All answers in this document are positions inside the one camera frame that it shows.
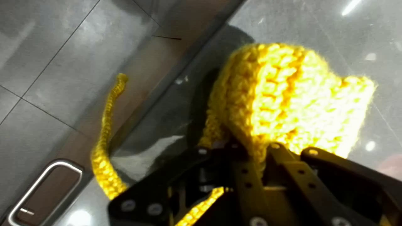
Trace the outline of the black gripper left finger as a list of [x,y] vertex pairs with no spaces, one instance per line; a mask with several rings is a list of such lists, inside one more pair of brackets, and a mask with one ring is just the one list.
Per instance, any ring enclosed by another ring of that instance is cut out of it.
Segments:
[[189,148],[130,185],[107,207],[110,226],[231,226],[231,155]]

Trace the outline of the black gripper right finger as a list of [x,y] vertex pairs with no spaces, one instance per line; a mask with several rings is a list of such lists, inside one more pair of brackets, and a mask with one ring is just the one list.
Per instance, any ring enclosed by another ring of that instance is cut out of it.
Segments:
[[267,146],[264,168],[233,146],[234,192],[246,226],[402,226],[400,181],[308,147]]

